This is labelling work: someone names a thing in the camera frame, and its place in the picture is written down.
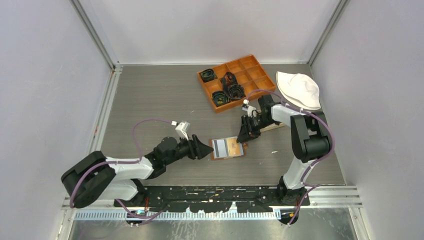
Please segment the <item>orange gold credit card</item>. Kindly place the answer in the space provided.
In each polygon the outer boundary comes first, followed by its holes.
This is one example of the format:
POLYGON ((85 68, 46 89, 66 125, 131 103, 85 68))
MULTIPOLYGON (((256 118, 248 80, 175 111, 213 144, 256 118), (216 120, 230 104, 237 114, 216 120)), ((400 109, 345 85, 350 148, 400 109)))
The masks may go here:
POLYGON ((229 157, 238 157, 244 154, 243 145, 237 142, 237 137, 230 137, 226 139, 227 153, 229 157))

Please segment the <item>brown leather card holder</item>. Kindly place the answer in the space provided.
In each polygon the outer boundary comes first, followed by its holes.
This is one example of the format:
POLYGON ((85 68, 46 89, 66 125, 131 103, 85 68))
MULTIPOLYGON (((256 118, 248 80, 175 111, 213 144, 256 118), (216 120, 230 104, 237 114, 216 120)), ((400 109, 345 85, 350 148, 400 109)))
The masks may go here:
POLYGON ((243 157, 249 147, 246 142, 238 142, 237 136, 210 139, 209 145, 213 148, 210 154, 212 161, 243 157))

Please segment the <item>beige oval card tray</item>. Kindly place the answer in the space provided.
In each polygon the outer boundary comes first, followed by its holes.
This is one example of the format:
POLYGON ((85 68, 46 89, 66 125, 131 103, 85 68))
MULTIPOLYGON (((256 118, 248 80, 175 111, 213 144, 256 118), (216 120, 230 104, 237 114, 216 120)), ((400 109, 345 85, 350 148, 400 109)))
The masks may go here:
POLYGON ((274 130, 274 129, 285 127, 285 126, 286 125, 284 123, 279 123, 279 124, 273 123, 273 124, 271 124, 269 126, 266 126, 266 127, 262 128, 260 130, 260 132, 263 133, 263 132, 266 132, 266 131, 274 130))

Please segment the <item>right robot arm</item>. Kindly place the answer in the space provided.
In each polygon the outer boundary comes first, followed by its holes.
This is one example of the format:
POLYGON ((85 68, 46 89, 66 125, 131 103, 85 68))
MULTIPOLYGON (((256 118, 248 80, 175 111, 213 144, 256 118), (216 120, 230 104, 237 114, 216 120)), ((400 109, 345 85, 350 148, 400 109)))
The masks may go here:
POLYGON ((284 124, 290 128, 291 147, 294 158, 287 172, 280 178, 275 199, 283 205, 293 205, 305 192, 305 180, 310 170, 333 151, 333 138, 326 118, 321 111, 296 109, 287 103, 278 103, 267 94, 258 99, 260 109, 243 100, 241 127, 237 142, 257 139, 261 130, 271 125, 284 124))

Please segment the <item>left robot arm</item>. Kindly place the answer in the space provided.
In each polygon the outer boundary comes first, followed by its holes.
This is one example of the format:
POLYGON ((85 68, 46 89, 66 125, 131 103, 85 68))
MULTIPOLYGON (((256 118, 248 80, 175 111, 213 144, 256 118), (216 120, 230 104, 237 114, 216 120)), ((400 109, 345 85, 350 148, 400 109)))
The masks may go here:
POLYGON ((195 134, 188 139, 165 137, 141 158, 106 157, 96 150, 67 170, 61 182, 70 196, 71 208, 82 209, 97 200, 113 200, 115 206, 140 207, 148 197, 143 180, 159 177, 178 160, 201 160, 213 151, 195 134))

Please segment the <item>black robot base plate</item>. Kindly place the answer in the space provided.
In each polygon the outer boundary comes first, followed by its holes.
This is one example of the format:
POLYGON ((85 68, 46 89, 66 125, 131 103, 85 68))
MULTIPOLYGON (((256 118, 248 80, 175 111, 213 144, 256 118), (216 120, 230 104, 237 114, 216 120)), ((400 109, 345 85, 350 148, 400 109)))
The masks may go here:
POLYGON ((147 186, 130 200, 115 200, 115 207, 141 208, 151 213, 225 214, 232 206, 238 214, 271 213, 283 224, 294 224, 300 207, 309 206, 308 190, 295 204, 282 204, 275 198, 277 186, 147 186))

